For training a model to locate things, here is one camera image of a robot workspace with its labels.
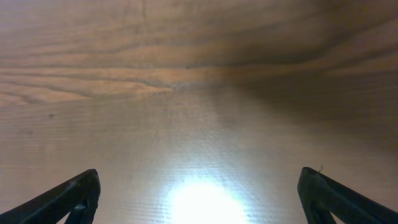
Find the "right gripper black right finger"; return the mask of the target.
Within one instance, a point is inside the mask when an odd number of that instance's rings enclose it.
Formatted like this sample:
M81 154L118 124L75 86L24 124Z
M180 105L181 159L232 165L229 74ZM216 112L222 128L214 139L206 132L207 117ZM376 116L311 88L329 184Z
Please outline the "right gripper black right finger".
M310 167L303 167L297 184L309 224L396 224L397 212Z

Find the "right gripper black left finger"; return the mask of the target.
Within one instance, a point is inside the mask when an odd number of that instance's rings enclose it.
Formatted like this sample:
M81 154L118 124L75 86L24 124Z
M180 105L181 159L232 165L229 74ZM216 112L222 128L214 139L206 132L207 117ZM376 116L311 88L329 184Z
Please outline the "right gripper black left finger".
M93 223L101 186L98 173L89 169L22 205L1 214L1 223Z

